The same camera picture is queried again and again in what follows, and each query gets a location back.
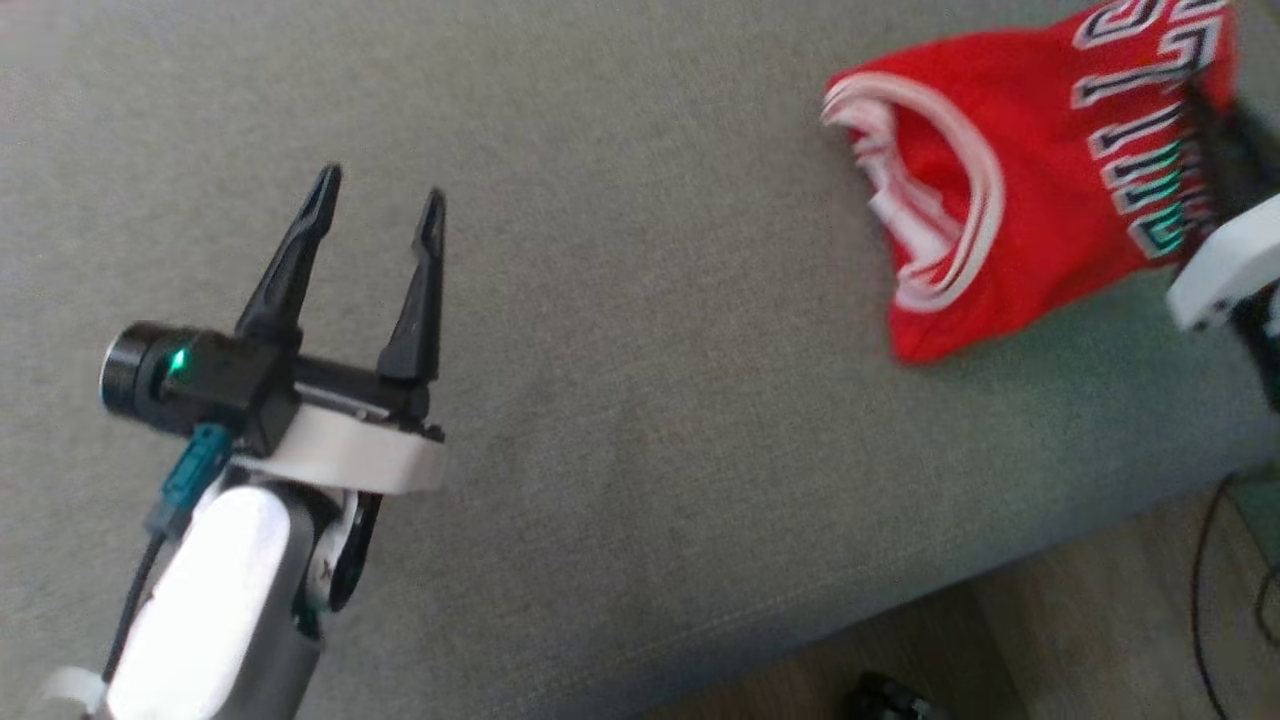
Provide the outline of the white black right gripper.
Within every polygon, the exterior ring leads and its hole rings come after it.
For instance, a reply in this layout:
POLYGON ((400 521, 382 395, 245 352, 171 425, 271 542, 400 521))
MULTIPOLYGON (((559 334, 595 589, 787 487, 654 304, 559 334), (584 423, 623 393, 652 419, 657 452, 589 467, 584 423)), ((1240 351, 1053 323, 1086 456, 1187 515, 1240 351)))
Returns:
POLYGON ((1193 331, 1225 322, 1240 301, 1280 281, 1280 132, 1245 100, 1221 109, 1203 85, 1185 86, 1185 105, 1220 225, 1166 293, 1175 327, 1193 331))

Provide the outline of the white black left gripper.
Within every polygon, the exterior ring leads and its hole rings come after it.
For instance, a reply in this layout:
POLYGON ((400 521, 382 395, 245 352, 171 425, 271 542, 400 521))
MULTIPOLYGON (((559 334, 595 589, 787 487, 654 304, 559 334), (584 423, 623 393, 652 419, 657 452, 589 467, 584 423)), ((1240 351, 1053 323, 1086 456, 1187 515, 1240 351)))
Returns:
MULTIPOLYGON (((332 228, 343 170, 326 164, 236 323, 236 337, 298 348, 300 315, 320 243, 332 228)), ((236 468, 323 489, 412 495, 438 489, 448 450, 428 420, 439 377, 445 268, 445 193, 431 188, 411 243, 416 268, 396 328, 370 369, 302 356, 301 405, 274 454, 237 454, 236 468)))

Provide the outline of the red basketball jersey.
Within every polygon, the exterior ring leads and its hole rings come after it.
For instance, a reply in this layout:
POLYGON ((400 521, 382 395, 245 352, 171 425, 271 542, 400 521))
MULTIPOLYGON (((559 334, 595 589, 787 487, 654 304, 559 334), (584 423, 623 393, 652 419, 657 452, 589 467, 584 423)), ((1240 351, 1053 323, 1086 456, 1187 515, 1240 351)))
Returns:
POLYGON ((1184 259, 1213 225, 1184 86, 1224 110, 1236 68, 1234 0, 1107 0, 833 76, 820 122, 847 133, 891 243, 896 359, 937 363, 1184 259))

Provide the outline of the grey sofa seat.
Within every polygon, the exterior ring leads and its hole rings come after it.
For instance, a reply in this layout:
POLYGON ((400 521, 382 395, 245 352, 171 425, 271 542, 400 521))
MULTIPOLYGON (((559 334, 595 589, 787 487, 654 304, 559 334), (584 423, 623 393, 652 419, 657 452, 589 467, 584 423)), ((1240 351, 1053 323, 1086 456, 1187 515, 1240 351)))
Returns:
POLYGON ((0 717, 96 670, 228 331, 329 161, 305 350, 370 366, 448 197, 443 488, 384 503, 307 720, 626 717, 1272 455, 1142 274, 910 368, 828 78, 1089 0, 0 0, 0 717))

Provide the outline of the small black object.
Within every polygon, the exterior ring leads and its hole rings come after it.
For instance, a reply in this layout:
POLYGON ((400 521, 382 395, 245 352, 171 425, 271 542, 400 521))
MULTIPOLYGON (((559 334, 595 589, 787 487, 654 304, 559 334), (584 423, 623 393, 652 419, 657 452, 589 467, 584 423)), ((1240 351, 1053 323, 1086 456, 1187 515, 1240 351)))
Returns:
POLYGON ((952 720, 922 693, 881 673, 863 673, 842 701, 841 720, 952 720))

